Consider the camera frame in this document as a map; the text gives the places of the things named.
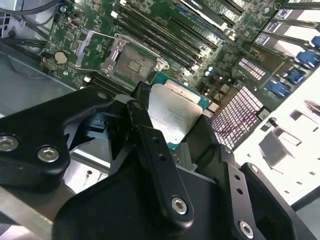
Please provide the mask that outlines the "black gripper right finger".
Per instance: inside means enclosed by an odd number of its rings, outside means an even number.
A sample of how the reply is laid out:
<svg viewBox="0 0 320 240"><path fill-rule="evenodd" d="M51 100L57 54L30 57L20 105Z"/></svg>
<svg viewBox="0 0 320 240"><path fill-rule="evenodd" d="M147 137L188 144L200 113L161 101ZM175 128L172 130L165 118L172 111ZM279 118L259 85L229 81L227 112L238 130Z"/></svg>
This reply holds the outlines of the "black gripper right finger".
<svg viewBox="0 0 320 240"><path fill-rule="evenodd" d="M196 173L218 186L220 217L230 240L314 240L316 237L254 164L238 165L201 115L186 135Z"/></svg>

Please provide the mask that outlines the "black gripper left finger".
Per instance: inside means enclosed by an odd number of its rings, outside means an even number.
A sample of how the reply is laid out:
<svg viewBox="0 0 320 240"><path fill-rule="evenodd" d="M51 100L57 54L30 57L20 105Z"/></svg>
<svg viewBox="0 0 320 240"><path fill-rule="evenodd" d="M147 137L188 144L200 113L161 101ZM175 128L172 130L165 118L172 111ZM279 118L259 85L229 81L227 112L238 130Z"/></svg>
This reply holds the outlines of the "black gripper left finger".
<svg viewBox="0 0 320 240"><path fill-rule="evenodd" d="M5 147L0 153L3 186L54 190L70 164L70 151L93 138L108 139L113 158L121 162L115 174L140 167L167 226L190 227L194 221L164 136L136 99L120 101L84 88L3 117L0 135Z"/></svg>

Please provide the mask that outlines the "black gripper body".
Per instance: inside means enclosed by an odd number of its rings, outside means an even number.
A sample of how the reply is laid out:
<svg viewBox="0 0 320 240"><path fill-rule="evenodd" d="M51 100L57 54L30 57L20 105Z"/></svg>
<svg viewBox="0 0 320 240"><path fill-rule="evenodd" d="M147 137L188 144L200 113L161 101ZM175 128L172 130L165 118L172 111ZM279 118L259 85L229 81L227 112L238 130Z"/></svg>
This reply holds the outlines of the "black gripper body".
<svg viewBox="0 0 320 240"><path fill-rule="evenodd" d="M52 229L55 240L221 240L218 187L178 169L194 209L186 230L167 226L142 169L129 166L69 199Z"/></svg>

